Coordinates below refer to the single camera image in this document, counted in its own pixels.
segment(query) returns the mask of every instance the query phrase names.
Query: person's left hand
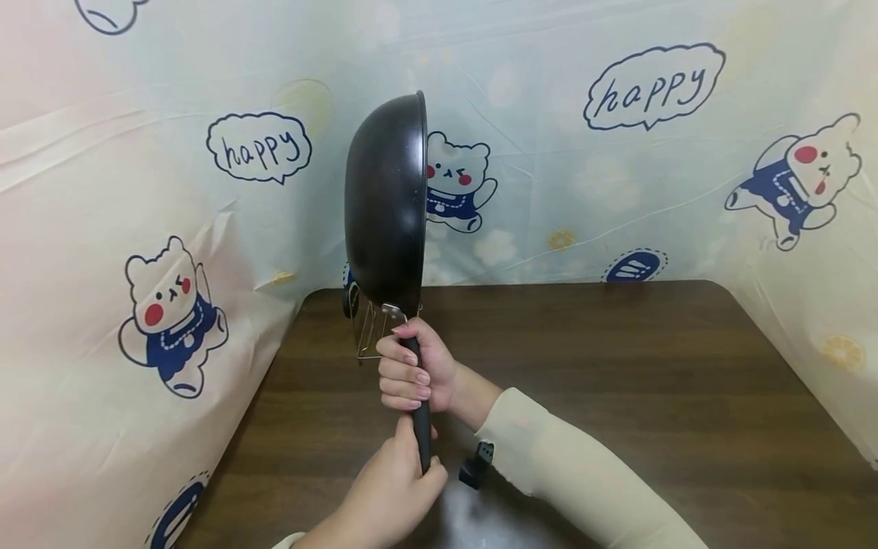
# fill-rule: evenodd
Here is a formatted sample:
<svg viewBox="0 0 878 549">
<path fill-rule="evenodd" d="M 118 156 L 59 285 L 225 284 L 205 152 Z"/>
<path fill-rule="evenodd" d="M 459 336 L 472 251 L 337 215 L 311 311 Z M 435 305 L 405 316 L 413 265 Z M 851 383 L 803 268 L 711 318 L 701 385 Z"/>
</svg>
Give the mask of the person's left hand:
<svg viewBox="0 0 878 549">
<path fill-rule="evenodd" d="M 332 527 L 318 527 L 314 533 L 325 530 L 338 535 L 343 531 L 346 541 L 335 541 L 333 547 L 351 543 L 364 549 L 386 549 L 412 533 L 447 480 L 448 472 L 436 456 L 421 476 L 414 423 L 405 414 L 397 423 L 396 435 L 387 439 L 366 463 L 341 507 L 327 519 Z"/>
</svg>

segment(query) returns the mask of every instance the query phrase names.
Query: beige sleeve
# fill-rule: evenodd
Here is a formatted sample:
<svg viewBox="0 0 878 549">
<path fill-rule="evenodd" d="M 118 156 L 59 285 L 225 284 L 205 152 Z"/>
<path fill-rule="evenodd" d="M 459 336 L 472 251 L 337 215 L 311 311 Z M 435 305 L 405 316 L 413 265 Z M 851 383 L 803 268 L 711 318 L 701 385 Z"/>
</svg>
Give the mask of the beige sleeve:
<svg viewBox="0 0 878 549">
<path fill-rule="evenodd" d="M 298 534 L 292 534 L 291 536 L 287 536 L 286 538 L 284 538 L 284 541 L 275 545 L 271 549 L 291 549 L 292 546 L 295 545 L 295 543 L 297 541 L 299 541 L 300 539 L 302 539 L 304 537 L 305 537 L 305 533 L 303 531 L 299 532 Z"/>
<path fill-rule="evenodd" d="M 707 549 L 670 505 L 603 444 L 514 388 L 476 433 L 493 466 L 604 547 Z"/>
</svg>

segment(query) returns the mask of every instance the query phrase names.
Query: small black object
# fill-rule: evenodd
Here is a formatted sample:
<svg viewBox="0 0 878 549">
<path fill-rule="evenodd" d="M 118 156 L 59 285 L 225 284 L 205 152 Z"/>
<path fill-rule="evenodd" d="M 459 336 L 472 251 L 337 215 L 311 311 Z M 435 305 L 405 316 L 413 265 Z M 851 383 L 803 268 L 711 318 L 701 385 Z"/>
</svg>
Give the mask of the small black object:
<svg viewBox="0 0 878 549">
<path fill-rule="evenodd" d="M 457 478 L 466 486 L 473 490 L 478 490 L 482 486 L 487 476 L 488 467 L 493 461 L 493 444 L 482 441 L 476 448 L 476 453 L 471 458 L 464 461 L 460 466 L 460 473 Z"/>
<path fill-rule="evenodd" d="M 360 307 L 360 289 L 356 282 L 352 282 L 342 293 L 342 311 L 344 316 L 345 318 L 354 318 L 357 309 Z"/>
</svg>

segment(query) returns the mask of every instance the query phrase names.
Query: bear's red cheek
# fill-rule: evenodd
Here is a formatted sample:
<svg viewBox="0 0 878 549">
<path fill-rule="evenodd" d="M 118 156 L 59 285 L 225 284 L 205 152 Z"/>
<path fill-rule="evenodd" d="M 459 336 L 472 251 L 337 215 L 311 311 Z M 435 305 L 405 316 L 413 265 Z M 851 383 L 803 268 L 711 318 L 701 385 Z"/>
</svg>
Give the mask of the bear's red cheek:
<svg viewBox="0 0 878 549">
<path fill-rule="evenodd" d="M 162 306 L 158 303 L 153 303 L 147 307 L 147 312 L 143 315 L 143 321 L 147 326 L 155 326 L 162 321 L 163 316 L 164 309 L 162 309 Z"/>
</svg>

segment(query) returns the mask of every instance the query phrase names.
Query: cartoon bear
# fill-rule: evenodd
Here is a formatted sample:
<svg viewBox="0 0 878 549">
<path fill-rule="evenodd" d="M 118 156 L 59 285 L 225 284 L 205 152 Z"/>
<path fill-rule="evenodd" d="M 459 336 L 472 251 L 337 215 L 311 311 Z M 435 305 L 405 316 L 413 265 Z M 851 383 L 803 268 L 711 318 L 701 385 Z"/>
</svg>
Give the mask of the cartoon bear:
<svg viewBox="0 0 878 549">
<path fill-rule="evenodd" d="M 133 314 L 119 329 L 119 348 L 132 362 L 155 368 L 174 394 L 194 399 L 208 353 L 228 340 L 226 314 L 211 301 L 204 265 L 177 236 L 155 257 L 131 256 L 125 265 Z"/>
<path fill-rule="evenodd" d="M 832 201 L 860 173 L 862 159 L 849 143 L 860 116 L 849 113 L 804 137 L 788 135 L 759 157 L 753 176 L 731 192 L 727 210 L 756 208 L 774 222 L 777 247 L 792 250 L 803 230 L 835 219 Z"/>
<path fill-rule="evenodd" d="M 486 178 L 491 148 L 485 143 L 455 145 L 442 132 L 427 138 L 427 219 L 459 233 L 482 227 L 479 209 L 497 191 Z"/>
</svg>

